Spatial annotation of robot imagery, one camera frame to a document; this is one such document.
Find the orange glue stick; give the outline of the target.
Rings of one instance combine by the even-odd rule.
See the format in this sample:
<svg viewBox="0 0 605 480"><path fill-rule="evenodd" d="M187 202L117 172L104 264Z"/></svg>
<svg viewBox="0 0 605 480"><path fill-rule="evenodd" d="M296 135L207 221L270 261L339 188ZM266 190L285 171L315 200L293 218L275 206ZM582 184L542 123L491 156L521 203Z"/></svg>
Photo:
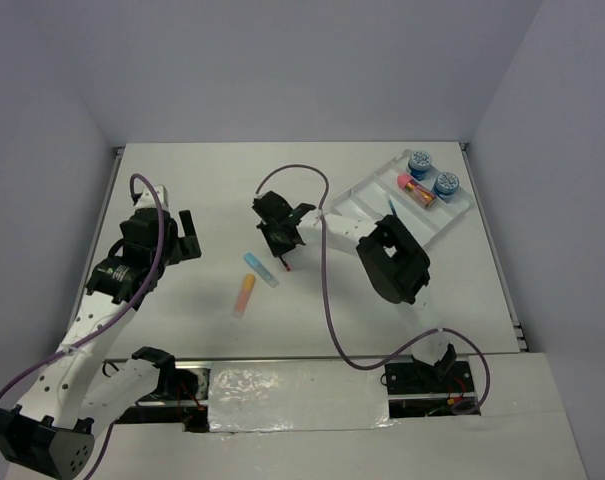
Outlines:
<svg viewBox="0 0 605 480"><path fill-rule="evenodd" d="M247 274L242 282L236 302L233 307L232 314L234 317L241 318L248 306L253 288L256 283L256 277L253 274Z"/></svg>

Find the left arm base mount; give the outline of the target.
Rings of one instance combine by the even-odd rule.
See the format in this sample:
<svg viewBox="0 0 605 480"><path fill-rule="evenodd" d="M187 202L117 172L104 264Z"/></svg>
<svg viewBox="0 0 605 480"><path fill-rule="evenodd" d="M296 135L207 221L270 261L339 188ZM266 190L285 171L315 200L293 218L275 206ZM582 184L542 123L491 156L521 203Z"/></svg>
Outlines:
<svg viewBox="0 0 605 480"><path fill-rule="evenodd" d="M177 364L160 387L127 408L115 424L174 424L185 432L207 433L210 377L208 366Z"/></svg>

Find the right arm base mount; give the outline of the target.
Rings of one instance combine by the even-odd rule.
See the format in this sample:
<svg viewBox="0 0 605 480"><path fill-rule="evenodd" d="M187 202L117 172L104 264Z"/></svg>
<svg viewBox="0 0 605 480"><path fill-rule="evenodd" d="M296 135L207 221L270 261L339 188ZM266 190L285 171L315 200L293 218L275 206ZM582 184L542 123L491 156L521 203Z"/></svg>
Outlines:
<svg viewBox="0 0 605 480"><path fill-rule="evenodd" d="M452 345L435 366L417 360L385 365L380 383L391 419L455 416L476 403L469 363L457 358Z"/></svg>

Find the blue capped glue stick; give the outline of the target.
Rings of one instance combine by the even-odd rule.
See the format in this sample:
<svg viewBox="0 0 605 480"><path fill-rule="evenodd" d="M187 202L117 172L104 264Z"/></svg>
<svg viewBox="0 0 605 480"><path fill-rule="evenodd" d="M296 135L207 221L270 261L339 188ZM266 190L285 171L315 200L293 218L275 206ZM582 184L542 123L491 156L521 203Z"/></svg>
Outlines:
<svg viewBox="0 0 605 480"><path fill-rule="evenodd" d="M243 259L245 263L271 288L276 288L279 285L279 281L276 277L253 253L248 252L244 254Z"/></svg>

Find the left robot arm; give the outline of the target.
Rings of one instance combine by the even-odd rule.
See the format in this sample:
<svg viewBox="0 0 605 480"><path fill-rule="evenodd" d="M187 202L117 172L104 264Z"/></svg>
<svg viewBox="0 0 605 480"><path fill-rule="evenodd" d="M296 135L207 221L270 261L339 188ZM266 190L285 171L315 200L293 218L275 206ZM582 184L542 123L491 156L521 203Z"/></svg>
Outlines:
<svg viewBox="0 0 605 480"><path fill-rule="evenodd" d="M170 265L202 252L190 211L138 207L120 225L121 238L93 269L80 308L53 357L32 368L37 379L10 409L0 407L5 460L54 479L83 472L96 438L132 404L189 395L196 375L175 357L143 346L103 384L91 385L111 346Z"/></svg>

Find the pink capped tube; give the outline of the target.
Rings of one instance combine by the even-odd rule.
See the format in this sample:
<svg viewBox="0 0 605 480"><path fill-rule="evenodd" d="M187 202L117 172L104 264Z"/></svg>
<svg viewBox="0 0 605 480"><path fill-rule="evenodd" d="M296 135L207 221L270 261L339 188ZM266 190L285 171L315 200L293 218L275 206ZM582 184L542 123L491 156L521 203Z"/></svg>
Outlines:
<svg viewBox="0 0 605 480"><path fill-rule="evenodd" d="M423 187L409 174L399 175L397 185L424 209L430 209L436 202L436 195Z"/></svg>

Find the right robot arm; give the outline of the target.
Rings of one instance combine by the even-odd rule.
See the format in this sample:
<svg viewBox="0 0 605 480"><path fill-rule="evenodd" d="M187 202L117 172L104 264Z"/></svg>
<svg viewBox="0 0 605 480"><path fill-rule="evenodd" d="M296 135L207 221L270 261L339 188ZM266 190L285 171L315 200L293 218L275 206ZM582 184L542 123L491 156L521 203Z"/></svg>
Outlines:
<svg viewBox="0 0 605 480"><path fill-rule="evenodd" d="M321 248L321 288L326 323L331 341L345 363L356 370L373 370L410 350L412 360L417 364L418 383L424 389L439 391L450 381L457 354L432 305L430 258L397 216L388 214L378 221L364 221L328 214L308 203L293 208L273 191L256 195L252 209L260 218L257 228L275 258L283 260L299 246L318 245ZM376 364L356 363L339 342L328 291L330 250L350 254L361 262L373 290L396 307L413 335L411 340Z"/></svg>

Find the blue jar patterned lid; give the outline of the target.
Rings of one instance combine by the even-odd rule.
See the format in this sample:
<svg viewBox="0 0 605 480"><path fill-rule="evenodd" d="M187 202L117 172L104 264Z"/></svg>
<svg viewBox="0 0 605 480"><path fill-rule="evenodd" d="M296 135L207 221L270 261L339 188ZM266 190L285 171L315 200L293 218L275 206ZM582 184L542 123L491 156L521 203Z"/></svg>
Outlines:
<svg viewBox="0 0 605 480"><path fill-rule="evenodd" d="M422 181L432 166L432 156L424 150L413 151L407 161L407 172L417 181Z"/></svg>

